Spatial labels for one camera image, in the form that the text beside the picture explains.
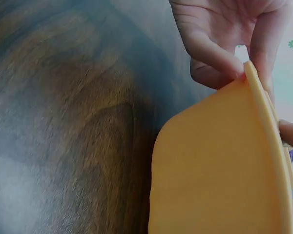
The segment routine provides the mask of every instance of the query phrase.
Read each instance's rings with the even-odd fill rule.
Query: skin
[[[272,70],[291,16],[290,0],[169,0],[183,43],[191,56],[192,78],[220,89],[244,78],[234,56],[246,45],[259,78],[273,99]],[[280,121],[281,138],[293,146],[293,123]]]

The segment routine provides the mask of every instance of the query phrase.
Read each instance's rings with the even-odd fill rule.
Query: yellow plastic container
[[[149,234],[293,234],[293,173],[255,67],[169,120],[153,151]]]

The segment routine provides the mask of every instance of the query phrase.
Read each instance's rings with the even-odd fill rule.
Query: finger
[[[246,45],[246,48],[248,50],[249,57],[251,54],[251,47],[249,45]],[[265,84],[262,84],[264,89],[268,92],[268,95],[270,97],[270,100],[272,101],[274,105],[274,89],[273,89],[273,78],[272,76],[268,78],[267,82]]]
[[[256,22],[251,44],[250,59],[254,63],[265,90],[272,75],[273,64],[282,35],[289,22],[291,5],[285,4],[278,10],[261,14]]]
[[[232,46],[224,49],[233,54],[235,47]],[[211,66],[194,59],[191,59],[190,73],[196,82],[216,90],[221,89],[233,81],[233,78],[227,74],[221,73]]]
[[[281,120],[279,122],[279,130],[282,140],[293,146],[293,123]]]
[[[211,66],[232,79],[243,77],[243,64],[234,54],[211,41],[205,33],[193,29],[185,30],[185,32],[189,31],[192,33],[181,31],[181,34],[185,48],[193,59]]]

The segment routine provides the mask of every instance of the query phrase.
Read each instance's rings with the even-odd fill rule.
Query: wood grain
[[[146,234],[188,66],[166,0],[0,0],[0,234]]]

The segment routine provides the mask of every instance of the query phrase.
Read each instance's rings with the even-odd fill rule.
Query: fingernail
[[[280,124],[287,124],[287,123],[290,123],[290,122],[288,122],[288,121],[286,121],[286,120],[284,120],[284,119],[280,119],[280,120],[279,120],[279,125],[280,125]]]
[[[272,77],[269,77],[263,86],[264,90],[266,90],[267,92],[273,90]]]

